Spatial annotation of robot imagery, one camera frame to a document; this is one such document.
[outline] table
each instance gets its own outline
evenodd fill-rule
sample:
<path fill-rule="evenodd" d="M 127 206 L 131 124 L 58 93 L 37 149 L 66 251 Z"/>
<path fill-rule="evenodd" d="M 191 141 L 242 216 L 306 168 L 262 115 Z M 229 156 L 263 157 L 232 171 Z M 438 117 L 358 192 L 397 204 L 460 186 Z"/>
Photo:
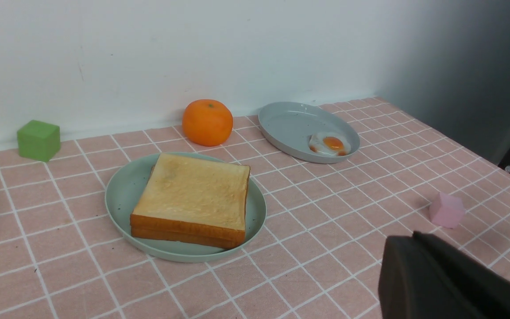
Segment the table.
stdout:
<path fill-rule="evenodd" d="M 386 236 L 430 232 L 510 280 L 510 175 L 379 97 L 323 105 L 360 134 L 334 165 L 302 162 L 236 117 L 221 147 L 168 127 L 66 141 L 49 163 L 0 152 L 0 319 L 380 318 Z M 251 166 L 269 216 L 228 259 L 177 264 L 122 240 L 104 190 L 130 160 L 199 152 Z M 438 191 L 461 225 L 427 220 Z"/>

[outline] plate rim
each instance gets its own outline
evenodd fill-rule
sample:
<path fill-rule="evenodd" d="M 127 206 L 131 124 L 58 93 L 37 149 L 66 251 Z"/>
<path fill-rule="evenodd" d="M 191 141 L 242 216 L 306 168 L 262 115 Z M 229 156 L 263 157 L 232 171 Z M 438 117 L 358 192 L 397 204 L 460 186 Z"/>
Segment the plate rim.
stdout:
<path fill-rule="evenodd" d="M 255 181 L 253 179 L 251 179 L 251 176 L 249 176 L 249 182 L 253 182 L 253 184 L 255 185 L 255 187 L 257 188 L 257 190 L 259 190 L 259 192 L 261 193 L 261 196 L 263 198 L 263 205 L 264 205 L 264 210 L 263 210 L 263 223 L 261 224 L 261 227 L 259 227 L 259 229 L 255 232 L 255 234 L 253 235 L 253 237 L 249 238 L 249 240 L 243 242 L 242 244 L 240 244 L 239 246 L 235 247 L 235 248 L 232 248 L 232 249 L 228 249 L 228 250 L 224 250 L 222 252 L 218 252 L 218 253 L 214 253 L 214 254 L 202 254 L 202 255 L 188 255 L 188 254 L 178 254 L 178 253 L 172 253 L 172 252 L 167 252 L 165 250 L 161 250 L 161 249 L 158 249 L 158 248 L 153 248 L 147 244 L 144 244 L 142 242 L 139 242 L 135 237 L 133 237 L 131 234 L 128 234 L 127 232 L 125 232 L 125 230 L 123 230 L 121 228 L 121 226 L 119 226 L 119 224 L 117 224 L 117 222 L 115 221 L 115 219 L 113 219 L 113 215 L 111 214 L 111 210 L 109 209 L 108 207 L 108 201 L 107 201 L 107 195 L 108 195 L 108 189 L 109 189 L 109 185 L 111 184 L 111 181 L 113 180 L 113 178 L 122 170 L 124 169 L 127 165 L 131 164 L 132 162 L 135 162 L 135 161 L 139 161 L 145 157 L 152 157 L 152 156 L 159 156 L 161 153 L 165 153 L 165 154 L 174 154 L 174 155 L 181 155 L 181 156 L 188 156 L 190 154 L 194 154 L 195 156 L 199 156 L 200 158 L 204 158 L 204 159 L 210 159 L 210 160 L 213 160 L 213 161 L 216 161 L 216 162 L 222 162 L 222 163 L 225 163 L 225 161 L 219 159 L 219 158 L 216 158 L 216 157 L 211 157 L 211 156 L 207 156 L 207 155 L 204 155 L 204 154 L 198 154 L 198 153 L 195 153 L 195 152 L 158 152 L 158 153 L 155 153 L 155 154 L 150 154 L 150 155 L 145 155 L 145 156 L 142 156 L 142 157 L 139 157 L 139 158 L 136 158 L 135 160 L 133 161 L 130 161 L 129 163 L 125 164 L 124 166 L 121 166 L 119 168 L 119 170 L 117 170 L 115 172 L 115 174 L 112 175 L 111 179 L 109 180 L 107 186 L 105 187 L 105 192 L 104 192 L 104 202 L 105 202 L 105 208 L 108 212 L 108 216 L 109 216 L 109 219 L 113 222 L 113 224 L 116 226 L 117 230 L 122 234 L 122 236 L 126 239 L 129 239 L 128 241 L 130 242 L 130 244 L 132 244 L 133 246 L 135 246 L 136 248 L 142 250 L 143 252 L 147 253 L 147 254 L 150 254 L 148 252 L 146 252 L 144 249 L 142 249 L 141 247 L 139 246 L 143 246 L 149 250 L 152 250 L 154 252 L 159 252 L 161 254 L 165 254 L 167 256 L 171 256 L 171 257 L 175 257 L 175 258 L 184 258 L 184 259 L 209 259 L 209 260 L 205 260 L 205 261 L 213 261 L 213 260 L 217 260 L 218 257 L 226 257 L 226 256 L 229 256 L 239 250 L 241 250 L 244 246 L 246 246 L 247 244 L 249 244 L 252 240 L 254 240 L 257 235 L 259 235 L 259 232 L 261 232 L 261 230 L 263 229 L 263 226 L 265 225 L 265 221 L 267 220 L 267 202 L 265 200 L 265 196 L 263 194 L 263 192 L 261 191 L 261 188 L 259 188 L 259 186 L 257 185 L 257 183 L 255 183 Z"/>
<path fill-rule="evenodd" d="M 312 154 L 310 152 L 304 152 L 304 151 L 297 150 L 297 149 L 289 146 L 288 144 L 282 143 L 275 136 L 270 134 L 267 131 L 267 129 L 265 129 L 265 127 L 263 126 L 263 122 L 264 121 L 263 122 L 261 121 L 261 113 L 263 111 L 265 111 L 265 109 L 267 109 L 269 107 L 272 107 L 273 105 L 279 105 L 279 104 L 283 104 L 283 103 L 289 103 L 289 104 L 292 104 L 292 105 L 298 105 L 301 108 L 303 107 L 303 108 L 306 108 L 306 109 L 313 109 L 317 113 L 323 113 L 326 117 L 337 117 L 333 113 L 325 111 L 324 109 L 320 109 L 320 107 L 317 107 L 317 106 L 314 106 L 314 105 L 308 105 L 308 104 L 305 104 L 305 103 L 299 103 L 299 102 L 295 102 L 295 101 L 277 101 L 277 102 L 273 102 L 273 103 L 269 103 L 269 104 L 265 105 L 264 107 L 261 108 L 261 110 L 257 114 L 257 120 L 259 121 L 259 123 L 261 123 L 261 132 L 263 133 L 263 136 L 265 137 L 265 139 L 267 139 L 267 141 L 269 141 L 269 143 L 273 144 L 273 146 L 278 148 L 280 151 L 285 152 L 285 153 L 289 154 L 292 157 L 299 158 L 300 160 L 303 160 L 303 161 L 308 161 L 308 162 L 313 162 L 313 163 L 320 163 L 320 164 L 333 164 L 333 163 L 338 163 L 338 162 L 342 162 L 344 160 L 347 160 L 353 154 L 357 153 L 357 151 L 361 147 L 361 141 L 360 141 L 359 133 L 357 133 L 357 131 L 349 123 L 346 123 L 340 117 L 337 117 L 337 118 L 340 119 L 340 121 L 343 121 L 345 123 L 345 125 L 347 125 L 349 127 L 349 129 L 352 130 L 358 136 L 357 147 L 356 148 L 352 148 L 352 151 L 350 151 L 350 153 L 348 155 L 337 156 L 337 157 L 330 157 L 330 156 L 324 156 L 324 155 L 320 155 L 320 154 Z M 310 157 L 310 158 L 312 158 L 312 157 L 316 158 L 317 161 L 309 161 L 307 158 L 300 158 L 299 154 L 304 154 L 305 157 L 307 156 L 307 157 Z"/>

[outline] green cube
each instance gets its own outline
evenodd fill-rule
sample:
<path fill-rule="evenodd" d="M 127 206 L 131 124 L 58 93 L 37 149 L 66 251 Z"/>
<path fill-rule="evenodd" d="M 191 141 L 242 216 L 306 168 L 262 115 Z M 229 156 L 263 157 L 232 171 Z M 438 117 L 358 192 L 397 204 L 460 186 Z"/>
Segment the green cube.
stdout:
<path fill-rule="evenodd" d="M 19 156 L 48 162 L 60 151 L 60 127 L 32 120 L 17 131 Z"/>

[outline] gray plate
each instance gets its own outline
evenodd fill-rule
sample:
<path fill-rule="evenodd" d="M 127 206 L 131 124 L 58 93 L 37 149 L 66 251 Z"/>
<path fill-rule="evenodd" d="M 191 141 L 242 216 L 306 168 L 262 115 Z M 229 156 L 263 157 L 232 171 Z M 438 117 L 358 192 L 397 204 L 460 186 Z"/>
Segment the gray plate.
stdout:
<path fill-rule="evenodd" d="M 279 150 L 303 161 L 332 164 L 347 160 L 359 149 L 359 135 L 346 123 L 319 107 L 296 102 L 276 102 L 259 112 L 265 139 Z M 346 137 L 352 150 L 345 156 L 324 156 L 310 151 L 308 141 L 317 132 L 336 132 Z"/>
<path fill-rule="evenodd" d="M 196 153 L 171 152 L 172 154 L 202 158 L 222 162 L 218 158 Z M 147 240 L 131 236 L 129 216 L 139 201 L 147 185 L 151 168 L 158 160 L 158 154 L 152 154 L 128 163 L 109 180 L 105 190 L 105 206 L 109 216 L 123 237 L 133 246 L 155 257 L 175 262 L 207 262 L 229 256 L 247 245 L 259 233 L 267 217 L 267 205 L 261 190 L 249 179 L 247 193 L 247 212 L 245 215 L 245 242 L 239 247 L 225 250 L 204 245 L 184 242 Z"/>

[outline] toast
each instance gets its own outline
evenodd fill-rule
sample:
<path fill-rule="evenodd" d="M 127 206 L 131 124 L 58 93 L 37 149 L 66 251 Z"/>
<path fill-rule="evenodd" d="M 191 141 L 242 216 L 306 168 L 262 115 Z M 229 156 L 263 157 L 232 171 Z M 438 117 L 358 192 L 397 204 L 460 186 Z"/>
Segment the toast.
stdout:
<path fill-rule="evenodd" d="M 161 153 L 130 216 L 131 235 L 235 248 L 245 241 L 246 165 Z"/>

